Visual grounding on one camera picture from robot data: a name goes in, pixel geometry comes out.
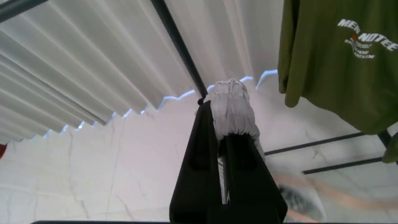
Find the red object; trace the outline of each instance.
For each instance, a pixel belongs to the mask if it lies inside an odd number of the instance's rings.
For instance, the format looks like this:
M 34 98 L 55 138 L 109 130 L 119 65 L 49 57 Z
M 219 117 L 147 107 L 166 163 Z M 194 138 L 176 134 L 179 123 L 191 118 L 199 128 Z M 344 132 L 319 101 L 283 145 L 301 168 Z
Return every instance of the red object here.
M 4 155 L 6 148 L 7 148 L 7 145 L 0 144 L 0 159 L 2 158 L 2 155 Z

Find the hanging shirt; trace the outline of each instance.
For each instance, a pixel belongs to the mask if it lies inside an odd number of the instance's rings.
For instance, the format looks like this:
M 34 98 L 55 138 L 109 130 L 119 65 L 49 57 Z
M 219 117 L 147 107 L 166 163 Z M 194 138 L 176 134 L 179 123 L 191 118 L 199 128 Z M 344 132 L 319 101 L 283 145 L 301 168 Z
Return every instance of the hanging shirt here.
M 398 1 L 285 0 L 279 91 L 366 134 L 398 121 Z

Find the olive green t-shirt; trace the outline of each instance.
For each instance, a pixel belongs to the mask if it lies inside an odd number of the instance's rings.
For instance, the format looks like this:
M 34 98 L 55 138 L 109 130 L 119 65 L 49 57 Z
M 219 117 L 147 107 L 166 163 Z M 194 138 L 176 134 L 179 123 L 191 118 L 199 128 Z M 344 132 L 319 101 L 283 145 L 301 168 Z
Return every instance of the olive green t-shirt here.
M 287 106 L 380 133 L 398 121 L 398 1 L 285 0 L 278 73 Z

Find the white cloth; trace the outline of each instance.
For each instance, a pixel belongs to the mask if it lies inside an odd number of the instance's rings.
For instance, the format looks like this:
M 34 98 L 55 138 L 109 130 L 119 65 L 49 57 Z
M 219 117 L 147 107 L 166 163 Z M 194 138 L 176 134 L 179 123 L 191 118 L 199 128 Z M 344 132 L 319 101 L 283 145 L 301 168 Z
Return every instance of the white cloth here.
M 259 140 L 260 131 L 256 126 L 249 99 L 246 86 L 232 78 L 216 82 L 203 102 L 211 101 L 213 124 L 219 141 L 229 134 L 249 134 L 264 159 Z

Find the metal pole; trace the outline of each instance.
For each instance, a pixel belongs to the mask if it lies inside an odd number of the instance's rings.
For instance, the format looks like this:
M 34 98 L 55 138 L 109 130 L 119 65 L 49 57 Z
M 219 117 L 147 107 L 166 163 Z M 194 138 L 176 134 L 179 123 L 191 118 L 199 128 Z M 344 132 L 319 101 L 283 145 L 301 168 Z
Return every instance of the metal pole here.
M 177 49 L 178 53 L 180 54 L 182 61 L 187 67 L 193 82 L 195 83 L 196 87 L 198 88 L 201 94 L 201 97 L 204 98 L 207 95 L 206 86 L 203 83 L 202 79 L 200 78 L 199 72 L 195 64 L 193 63 L 193 60 L 191 58 L 191 55 L 189 54 L 187 46 L 185 45 L 181 37 L 181 34 L 174 23 L 173 17 L 166 6 L 166 3 L 164 2 L 164 0 L 151 0 L 151 2 L 155 7 L 156 12 L 158 13 L 160 20 L 162 20 L 164 27 L 169 33 L 169 36 L 172 39 L 173 44 Z
M 9 0 L 0 4 L 0 22 L 18 16 L 48 0 Z

